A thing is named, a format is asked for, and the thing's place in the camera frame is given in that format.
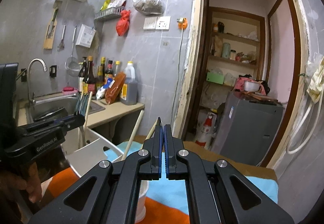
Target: light switch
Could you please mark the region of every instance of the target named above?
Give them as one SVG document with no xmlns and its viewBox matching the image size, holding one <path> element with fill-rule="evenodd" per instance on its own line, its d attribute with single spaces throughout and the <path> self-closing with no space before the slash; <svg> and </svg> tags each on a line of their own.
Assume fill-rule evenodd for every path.
<svg viewBox="0 0 324 224">
<path fill-rule="evenodd" d="M 157 25 L 157 17 L 146 17 L 144 21 L 144 30 L 155 30 L 155 26 Z"/>
<path fill-rule="evenodd" d="M 157 19 L 157 30 L 169 30 L 171 16 L 159 16 Z"/>
</svg>

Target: blue cloth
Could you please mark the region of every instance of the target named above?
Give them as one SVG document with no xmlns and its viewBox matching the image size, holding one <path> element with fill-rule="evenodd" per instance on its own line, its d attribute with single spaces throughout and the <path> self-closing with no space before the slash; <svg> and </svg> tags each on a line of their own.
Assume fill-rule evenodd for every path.
<svg viewBox="0 0 324 224">
<path fill-rule="evenodd" d="M 117 147 L 125 151 L 127 142 L 119 144 Z M 127 155 L 138 151 L 142 145 L 138 142 L 133 142 Z M 109 160 L 117 158 L 117 155 L 112 150 L 105 151 Z M 168 207 L 176 208 L 185 214 L 189 214 L 186 185 L 184 180 L 168 180 L 165 173 L 165 158 L 162 153 L 162 177 L 158 181 L 150 181 L 147 197 L 162 203 Z M 278 184 L 272 179 L 262 179 L 258 177 L 248 176 L 257 188 L 265 193 L 275 203 L 278 203 Z"/>
</svg>

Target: red plastic bag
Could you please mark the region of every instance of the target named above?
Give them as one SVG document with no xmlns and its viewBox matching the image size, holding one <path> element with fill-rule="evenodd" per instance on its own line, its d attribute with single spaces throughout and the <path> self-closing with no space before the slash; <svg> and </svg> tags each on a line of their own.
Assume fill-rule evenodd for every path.
<svg viewBox="0 0 324 224">
<path fill-rule="evenodd" d="M 131 14 L 131 10 L 123 10 L 121 12 L 121 18 L 116 24 L 116 31 L 119 36 L 124 35 L 129 28 L 129 15 Z"/>
</svg>

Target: green box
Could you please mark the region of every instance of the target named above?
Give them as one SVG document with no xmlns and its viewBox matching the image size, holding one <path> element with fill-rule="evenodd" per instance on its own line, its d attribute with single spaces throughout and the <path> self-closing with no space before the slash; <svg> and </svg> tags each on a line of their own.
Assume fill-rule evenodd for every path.
<svg viewBox="0 0 324 224">
<path fill-rule="evenodd" d="M 223 84 L 224 75 L 208 72 L 206 80 L 218 84 Z"/>
</svg>

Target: human hand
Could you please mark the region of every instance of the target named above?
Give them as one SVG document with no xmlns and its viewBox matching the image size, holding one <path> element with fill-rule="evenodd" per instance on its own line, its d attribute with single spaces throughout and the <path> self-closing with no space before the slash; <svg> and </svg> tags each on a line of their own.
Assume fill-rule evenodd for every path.
<svg viewBox="0 0 324 224">
<path fill-rule="evenodd" d="M 15 175 L 8 171 L 0 172 L 0 190 L 9 200 L 14 200 L 11 189 L 26 190 L 29 194 L 29 200 L 32 203 L 42 199 L 41 181 L 38 177 L 38 170 L 36 163 L 33 163 L 28 169 L 28 180 L 22 179 L 20 176 Z"/>
</svg>

